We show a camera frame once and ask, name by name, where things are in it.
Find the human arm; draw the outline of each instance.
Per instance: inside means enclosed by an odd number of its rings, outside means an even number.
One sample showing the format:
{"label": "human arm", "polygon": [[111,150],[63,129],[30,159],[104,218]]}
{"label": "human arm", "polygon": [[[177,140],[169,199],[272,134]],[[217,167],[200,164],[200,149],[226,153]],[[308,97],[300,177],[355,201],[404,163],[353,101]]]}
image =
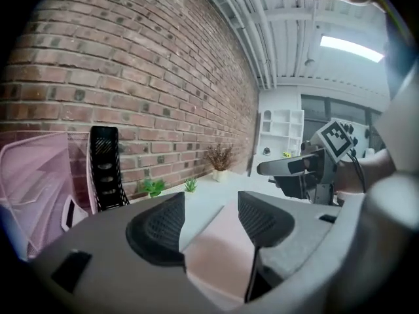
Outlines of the human arm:
{"label": "human arm", "polygon": [[[395,171],[393,160],[387,149],[380,150],[371,157],[362,158],[358,161],[364,172],[366,190],[380,179],[389,177]],[[339,162],[335,190],[337,192],[362,193],[361,181],[352,161]]]}

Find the ceiling light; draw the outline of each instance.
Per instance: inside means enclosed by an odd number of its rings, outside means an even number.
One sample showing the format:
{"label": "ceiling light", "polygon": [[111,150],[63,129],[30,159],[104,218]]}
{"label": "ceiling light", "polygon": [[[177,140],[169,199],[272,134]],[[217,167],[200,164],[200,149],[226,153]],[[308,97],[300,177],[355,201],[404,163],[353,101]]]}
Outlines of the ceiling light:
{"label": "ceiling light", "polygon": [[355,44],[352,42],[345,41],[343,39],[336,39],[334,37],[323,36],[321,38],[320,46],[326,46],[327,48],[339,49],[352,54],[368,58],[369,60],[375,61],[378,63],[383,57],[383,54],[380,54],[377,51],[365,48],[362,45]]}

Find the white bookshelf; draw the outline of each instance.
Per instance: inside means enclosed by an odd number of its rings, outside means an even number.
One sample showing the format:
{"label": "white bookshelf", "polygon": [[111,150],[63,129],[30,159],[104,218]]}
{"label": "white bookshelf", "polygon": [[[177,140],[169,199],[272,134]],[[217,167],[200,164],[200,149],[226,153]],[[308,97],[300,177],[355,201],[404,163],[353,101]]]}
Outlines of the white bookshelf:
{"label": "white bookshelf", "polygon": [[268,147],[271,157],[280,159],[283,152],[298,156],[301,152],[304,111],[291,109],[266,110],[262,113],[257,154]]}

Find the robotic arm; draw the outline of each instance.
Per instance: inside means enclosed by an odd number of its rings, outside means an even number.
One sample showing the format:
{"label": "robotic arm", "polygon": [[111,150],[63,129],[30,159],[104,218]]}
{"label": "robotic arm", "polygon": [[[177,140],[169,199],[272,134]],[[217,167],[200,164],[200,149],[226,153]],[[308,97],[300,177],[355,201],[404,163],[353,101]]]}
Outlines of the robotic arm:
{"label": "robotic arm", "polygon": [[337,121],[320,128],[309,143],[321,148],[304,156],[260,163],[257,173],[273,176],[286,196],[331,205],[337,164],[354,144]]}

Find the white ceiling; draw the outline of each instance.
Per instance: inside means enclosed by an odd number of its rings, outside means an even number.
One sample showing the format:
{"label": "white ceiling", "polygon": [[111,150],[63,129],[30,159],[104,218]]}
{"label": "white ceiling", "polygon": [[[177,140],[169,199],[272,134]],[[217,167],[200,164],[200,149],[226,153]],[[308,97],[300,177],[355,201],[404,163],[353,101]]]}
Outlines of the white ceiling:
{"label": "white ceiling", "polygon": [[[389,98],[384,60],[320,46],[328,35],[384,53],[385,16],[378,8],[334,0],[213,2],[235,29],[262,90],[300,85]],[[314,63],[306,66],[308,58]]]}

